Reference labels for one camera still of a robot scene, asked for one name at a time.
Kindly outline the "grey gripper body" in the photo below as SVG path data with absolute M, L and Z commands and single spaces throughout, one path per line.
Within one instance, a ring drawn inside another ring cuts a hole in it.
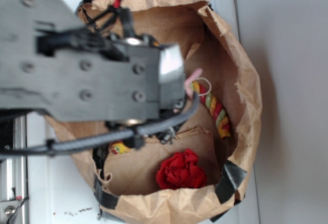
M 185 103 L 184 60 L 177 43 L 161 44 L 149 35 L 108 36 L 105 121 L 134 126 L 172 116 Z

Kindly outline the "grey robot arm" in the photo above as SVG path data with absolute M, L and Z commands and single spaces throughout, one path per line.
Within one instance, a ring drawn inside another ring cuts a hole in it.
M 107 15 L 122 36 L 84 25 L 62 0 L 1 0 L 1 108 L 131 124 L 181 109 L 179 45 L 136 34 L 127 8 Z

